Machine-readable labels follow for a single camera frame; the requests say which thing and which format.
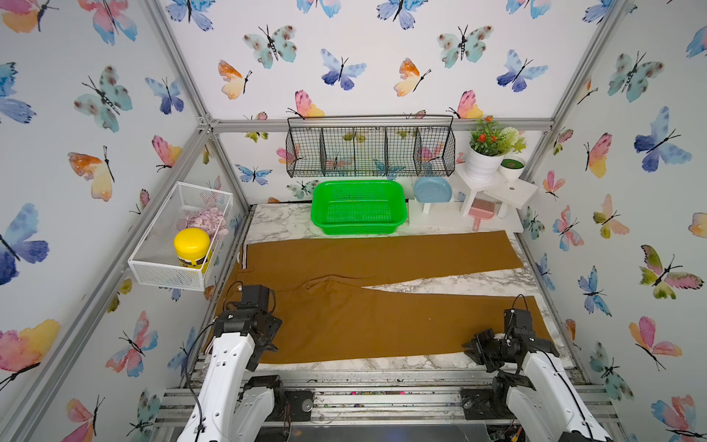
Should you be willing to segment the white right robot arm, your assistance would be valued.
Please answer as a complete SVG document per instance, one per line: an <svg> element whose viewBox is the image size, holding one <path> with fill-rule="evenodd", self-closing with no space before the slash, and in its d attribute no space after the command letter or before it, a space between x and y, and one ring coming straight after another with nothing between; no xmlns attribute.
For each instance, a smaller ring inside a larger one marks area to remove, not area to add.
<svg viewBox="0 0 707 442"><path fill-rule="evenodd" d="M464 354L493 375L491 388L460 392L467 420L514 419L528 441L611 441L581 399L553 342L537 337L526 309L504 311L504 332L476 333Z"/></svg>

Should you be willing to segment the brown long pants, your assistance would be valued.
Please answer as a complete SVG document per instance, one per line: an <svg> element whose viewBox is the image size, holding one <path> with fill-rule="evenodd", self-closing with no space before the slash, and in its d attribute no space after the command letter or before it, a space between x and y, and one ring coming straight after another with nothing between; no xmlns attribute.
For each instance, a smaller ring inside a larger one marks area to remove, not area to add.
<svg viewBox="0 0 707 442"><path fill-rule="evenodd" d="M283 324L265 364L458 353L475 335L502 331L510 297L414 294L417 279L514 270L503 232L255 243L231 282L276 295Z"/></svg>

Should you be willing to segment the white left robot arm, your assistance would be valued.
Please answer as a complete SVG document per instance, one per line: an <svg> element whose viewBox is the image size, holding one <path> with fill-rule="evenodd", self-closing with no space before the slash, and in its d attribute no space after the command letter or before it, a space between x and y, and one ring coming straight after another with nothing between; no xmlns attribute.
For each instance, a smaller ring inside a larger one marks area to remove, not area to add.
<svg viewBox="0 0 707 442"><path fill-rule="evenodd" d="M277 350L282 321L274 317L275 294L263 285L245 285L240 292L240 300L211 324L208 370L180 441L254 441L276 408L277 376L243 380L265 352Z"/></svg>

